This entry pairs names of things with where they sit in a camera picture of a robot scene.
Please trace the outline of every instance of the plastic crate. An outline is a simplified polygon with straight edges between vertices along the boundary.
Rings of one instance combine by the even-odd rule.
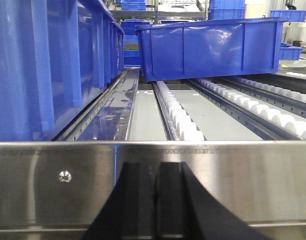
[[[303,47],[292,46],[291,44],[282,43],[279,59],[280,60],[299,60]]]
[[[121,27],[123,28],[125,35],[135,35],[135,27],[141,25],[149,25],[148,21],[123,21]]]
[[[209,9],[209,20],[243,19],[245,10],[242,9]]]
[[[306,10],[271,10],[271,17],[289,17],[288,22],[304,22]]]
[[[124,65],[126,67],[139,67],[141,58],[139,51],[124,51]]]
[[[121,1],[122,10],[135,10],[135,11],[145,11],[147,9],[147,5],[145,2],[124,2]]]
[[[0,0],[0,141],[53,139],[123,70],[123,35],[100,1]]]
[[[245,0],[210,0],[209,9],[245,9]]]
[[[134,35],[134,36],[125,35],[123,41],[124,41],[124,43],[130,43],[130,44],[137,44],[139,42],[138,36],[136,36],[136,35]]]
[[[137,26],[147,81],[278,71],[283,22],[253,18]]]

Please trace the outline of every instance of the stainless steel frame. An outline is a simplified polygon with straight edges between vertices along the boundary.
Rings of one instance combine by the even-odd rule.
[[[186,161],[253,227],[276,240],[306,239],[306,141],[1,142],[0,239],[79,239],[124,161],[152,171]],[[62,171],[71,181],[59,181]]]

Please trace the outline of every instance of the conveyor rail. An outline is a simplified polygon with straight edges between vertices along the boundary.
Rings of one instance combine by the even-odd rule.
[[[264,140],[301,140],[300,137],[285,131],[284,129],[272,124],[271,122],[259,117],[258,115],[245,110],[239,105],[213,93],[205,87],[188,79],[187,82],[198,92],[218,105],[222,110],[229,112],[233,118],[242,123],[245,127],[258,134]]]
[[[294,113],[300,117],[306,118],[306,102],[292,99],[287,96],[275,94],[254,86],[249,86],[243,83],[239,83],[230,80],[226,77],[219,77],[216,79],[219,83],[223,83],[227,86],[233,87],[239,91],[242,91],[257,99],[265,100],[266,102],[276,105],[281,109],[285,109],[291,113]]]

